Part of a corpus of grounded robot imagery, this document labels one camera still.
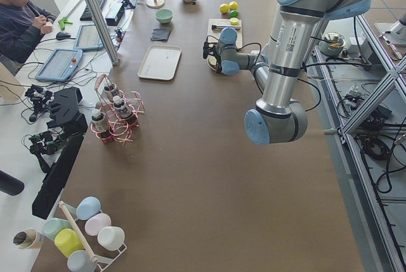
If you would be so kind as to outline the tea bottle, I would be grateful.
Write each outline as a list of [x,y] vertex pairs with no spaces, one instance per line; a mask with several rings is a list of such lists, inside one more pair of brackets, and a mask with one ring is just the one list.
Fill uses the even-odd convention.
[[114,140],[106,115],[97,108],[92,111],[91,123],[92,130],[103,143],[109,143]]
[[114,83],[104,85],[103,93],[109,102],[113,102],[116,96],[121,96],[117,85]]
[[113,101],[113,108],[118,118],[123,120],[129,127],[138,125],[138,116],[133,108],[128,105],[125,98],[116,96]]

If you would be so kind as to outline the cream rabbit tray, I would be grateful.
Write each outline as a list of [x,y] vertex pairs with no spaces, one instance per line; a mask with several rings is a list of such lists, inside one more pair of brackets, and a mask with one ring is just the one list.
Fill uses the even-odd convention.
[[145,53],[138,77],[170,81],[174,78],[180,56],[181,48],[178,46],[152,44]]

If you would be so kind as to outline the tea bottle front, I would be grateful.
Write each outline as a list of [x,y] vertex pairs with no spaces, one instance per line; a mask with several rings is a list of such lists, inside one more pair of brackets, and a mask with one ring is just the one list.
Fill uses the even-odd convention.
[[129,127],[138,125],[138,116],[133,108],[128,105],[125,98],[116,96],[113,101],[113,108],[118,118],[123,120]]

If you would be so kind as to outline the blue teach pendant far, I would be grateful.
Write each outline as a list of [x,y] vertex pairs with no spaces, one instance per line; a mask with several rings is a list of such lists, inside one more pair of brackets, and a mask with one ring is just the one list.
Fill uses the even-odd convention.
[[81,25],[78,29],[74,49],[96,51],[103,48],[102,40],[95,25]]

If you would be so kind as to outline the colourful cup rack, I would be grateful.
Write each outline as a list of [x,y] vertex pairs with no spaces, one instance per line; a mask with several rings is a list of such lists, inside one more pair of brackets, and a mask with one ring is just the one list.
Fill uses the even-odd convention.
[[69,271],[106,271],[127,251],[124,230],[112,224],[98,198],[58,206],[65,217],[46,221],[43,235],[66,257]]

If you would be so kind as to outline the yellow lemon upper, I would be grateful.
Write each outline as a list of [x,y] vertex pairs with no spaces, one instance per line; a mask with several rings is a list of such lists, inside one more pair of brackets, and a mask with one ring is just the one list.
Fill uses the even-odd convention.
[[239,5],[236,1],[232,1],[228,4],[228,8],[230,11],[237,10],[239,8]]

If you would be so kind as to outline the blue teach pendant near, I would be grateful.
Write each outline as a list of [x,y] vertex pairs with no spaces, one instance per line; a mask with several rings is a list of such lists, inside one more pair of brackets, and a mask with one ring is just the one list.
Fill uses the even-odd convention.
[[43,82],[65,82],[77,69],[83,52],[81,49],[55,49],[35,79]]

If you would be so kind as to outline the half lemon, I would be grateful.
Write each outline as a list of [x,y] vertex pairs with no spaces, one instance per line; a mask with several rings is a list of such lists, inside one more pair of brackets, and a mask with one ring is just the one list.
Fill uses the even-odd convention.
[[231,18],[230,19],[230,24],[231,25],[239,25],[239,19],[238,18]]

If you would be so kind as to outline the white round plate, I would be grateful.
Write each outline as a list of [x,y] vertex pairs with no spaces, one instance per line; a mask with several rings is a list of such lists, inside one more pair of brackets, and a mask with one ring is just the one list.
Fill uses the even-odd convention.
[[215,56],[208,56],[207,58],[208,65],[216,73],[221,73],[221,63],[217,61]]

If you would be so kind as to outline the aluminium frame post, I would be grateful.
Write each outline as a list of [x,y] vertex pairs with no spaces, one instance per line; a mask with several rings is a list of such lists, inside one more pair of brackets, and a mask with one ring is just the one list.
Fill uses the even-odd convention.
[[93,22],[96,26],[100,39],[103,43],[103,46],[110,58],[110,61],[113,66],[119,64],[119,55],[115,49],[115,46],[112,42],[108,29],[106,27],[101,9],[97,3],[97,0],[85,0],[86,5],[89,8]]

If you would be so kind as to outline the seated person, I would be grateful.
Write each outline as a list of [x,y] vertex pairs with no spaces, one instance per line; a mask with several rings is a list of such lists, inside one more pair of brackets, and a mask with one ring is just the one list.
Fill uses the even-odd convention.
[[1,56],[25,63],[55,20],[31,0],[1,0]]

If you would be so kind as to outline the yellow lemon lower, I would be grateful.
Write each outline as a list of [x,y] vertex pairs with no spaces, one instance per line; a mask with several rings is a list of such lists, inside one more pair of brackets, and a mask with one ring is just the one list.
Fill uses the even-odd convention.
[[219,6],[219,12],[221,14],[226,14],[229,12],[229,4],[223,3]]

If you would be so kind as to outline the tea bottle left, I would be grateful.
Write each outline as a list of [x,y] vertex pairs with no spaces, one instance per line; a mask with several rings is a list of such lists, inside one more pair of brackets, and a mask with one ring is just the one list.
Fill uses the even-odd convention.
[[113,102],[116,96],[121,96],[117,85],[114,83],[104,85],[103,93],[109,102]]

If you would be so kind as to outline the tea bottle right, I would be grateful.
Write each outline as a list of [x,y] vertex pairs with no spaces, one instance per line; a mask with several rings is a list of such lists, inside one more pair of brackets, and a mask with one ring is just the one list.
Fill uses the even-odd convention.
[[92,130],[103,143],[109,143],[114,140],[106,115],[97,108],[92,111],[91,123]]

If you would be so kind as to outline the yellow lemon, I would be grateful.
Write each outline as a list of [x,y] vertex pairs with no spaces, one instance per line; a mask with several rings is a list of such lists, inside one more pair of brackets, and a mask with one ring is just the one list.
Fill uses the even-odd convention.
[[226,14],[229,12],[229,4],[223,3],[219,6],[219,12],[221,14]]
[[228,8],[230,11],[237,10],[239,8],[239,5],[236,1],[232,1],[228,4]]

